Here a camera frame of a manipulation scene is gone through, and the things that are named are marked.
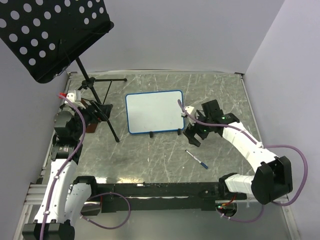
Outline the white whiteboard marker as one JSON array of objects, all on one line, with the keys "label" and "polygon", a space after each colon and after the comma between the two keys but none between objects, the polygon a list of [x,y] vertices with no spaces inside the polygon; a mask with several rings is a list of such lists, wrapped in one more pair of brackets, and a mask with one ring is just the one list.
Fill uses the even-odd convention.
[{"label": "white whiteboard marker", "polygon": [[196,160],[199,164],[203,163],[201,160],[199,160],[194,154],[192,154],[189,150],[185,149],[185,152],[189,154],[194,160]]}]

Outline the blue framed whiteboard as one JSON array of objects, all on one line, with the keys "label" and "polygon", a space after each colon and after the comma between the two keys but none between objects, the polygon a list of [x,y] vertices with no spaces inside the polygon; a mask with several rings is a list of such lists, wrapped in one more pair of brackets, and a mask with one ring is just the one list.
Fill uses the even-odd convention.
[{"label": "blue framed whiteboard", "polygon": [[182,134],[185,120],[178,101],[183,92],[177,90],[129,93],[125,96],[128,132],[132,135],[177,132]]}]

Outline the blue marker cap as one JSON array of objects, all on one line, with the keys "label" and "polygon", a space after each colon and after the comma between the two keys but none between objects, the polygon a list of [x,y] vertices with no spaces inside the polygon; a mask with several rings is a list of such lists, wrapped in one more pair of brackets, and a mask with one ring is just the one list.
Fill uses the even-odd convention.
[{"label": "blue marker cap", "polygon": [[208,166],[207,166],[205,163],[201,162],[200,164],[201,164],[205,169],[208,169]]}]

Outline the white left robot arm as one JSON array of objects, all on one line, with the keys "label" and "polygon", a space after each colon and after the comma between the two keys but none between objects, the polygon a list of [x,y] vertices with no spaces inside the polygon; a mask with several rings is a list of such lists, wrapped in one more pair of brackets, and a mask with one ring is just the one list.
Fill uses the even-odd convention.
[{"label": "white left robot arm", "polygon": [[77,110],[62,110],[54,117],[49,180],[33,222],[23,226],[26,240],[73,240],[84,203],[99,195],[94,176],[72,178],[83,148],[84,128],[93,133],[98,123],[107,122],[113,105],[91,100],[75,106]]}]

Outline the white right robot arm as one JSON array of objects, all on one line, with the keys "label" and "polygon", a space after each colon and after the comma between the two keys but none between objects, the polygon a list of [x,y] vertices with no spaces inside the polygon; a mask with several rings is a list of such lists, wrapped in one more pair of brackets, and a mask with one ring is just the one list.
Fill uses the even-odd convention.
[{"label": "white right robot arm", "polygon": [[201,143],[195,136],[205,140],[209,133],[216,133],[232,144],[254,171],[253,175],[232,172],[220,177],[218,193],[223,199],[246,194],[266,205],[293,190],[291,162],[286,156],[279,157],[266,149],[233,113],[224,113],[217,100],[201,106],[201,110],[181,107],[181,116],[189,121],[183,131],[189,144],[199,147]]}]

